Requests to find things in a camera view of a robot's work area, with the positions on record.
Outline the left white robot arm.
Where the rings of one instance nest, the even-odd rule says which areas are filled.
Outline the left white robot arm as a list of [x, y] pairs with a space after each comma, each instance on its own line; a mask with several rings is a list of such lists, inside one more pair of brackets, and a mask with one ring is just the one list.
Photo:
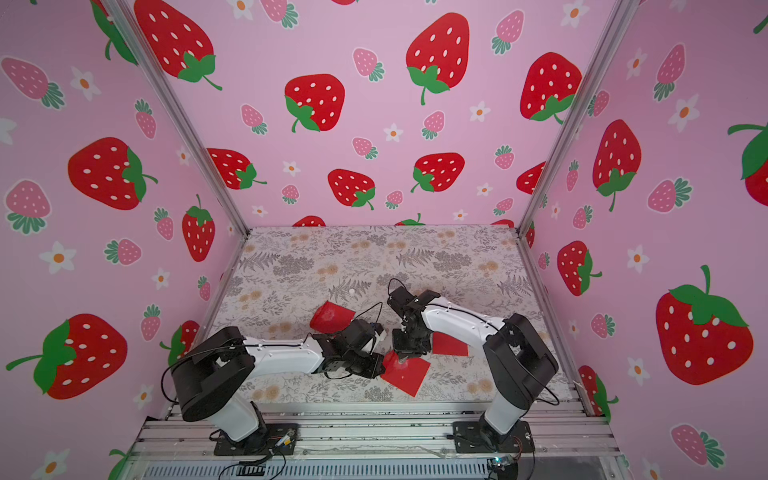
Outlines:
[[169, 367], [182, 418], [215, 425], [233, 442], [266, 430], [255, 404], [240, 394], [248, 380], [276, 374], [326, 375], [344, 370], [374, 379], [385, 372], [375, 347], [382, 325], [354, 319], [332, 334], [302, 340], [259, 340], [225, 327]]

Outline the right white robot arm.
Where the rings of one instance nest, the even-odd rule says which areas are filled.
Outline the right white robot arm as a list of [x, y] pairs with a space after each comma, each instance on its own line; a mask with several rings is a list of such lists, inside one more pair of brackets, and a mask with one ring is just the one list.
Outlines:
[[541, 336], [519, 313], [506, 318], [483, 315], [432, 290], [414, 295], [404, 286], [388, 294], [387, 304], [401, 320], [392, 333], [400, 359], [434, 353], [437, 333], [485, 354], [496, 395], [478, 421], [474, 445], [498, 451], [559, 370]]

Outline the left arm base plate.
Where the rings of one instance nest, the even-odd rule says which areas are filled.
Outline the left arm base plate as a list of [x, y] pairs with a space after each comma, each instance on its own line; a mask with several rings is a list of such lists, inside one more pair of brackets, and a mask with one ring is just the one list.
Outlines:
[[233, 441], [221, 433], [216, 439], [214, 455], [218, 457], [264, 456], [270, 453], [277, 456], [291, 456], [298, 439], [297, 423], [273, 423], [257, 430], [244, 440]]

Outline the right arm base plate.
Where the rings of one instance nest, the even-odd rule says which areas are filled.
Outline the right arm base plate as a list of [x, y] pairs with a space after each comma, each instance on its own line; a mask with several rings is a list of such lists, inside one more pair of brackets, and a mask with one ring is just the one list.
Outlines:
[[484, 421], [457, 421], [452, 425], [451, 438], [455, 450], [462, 454], [535, 452], [530, 425], [522, 420], [506, 434], [498, 433]]

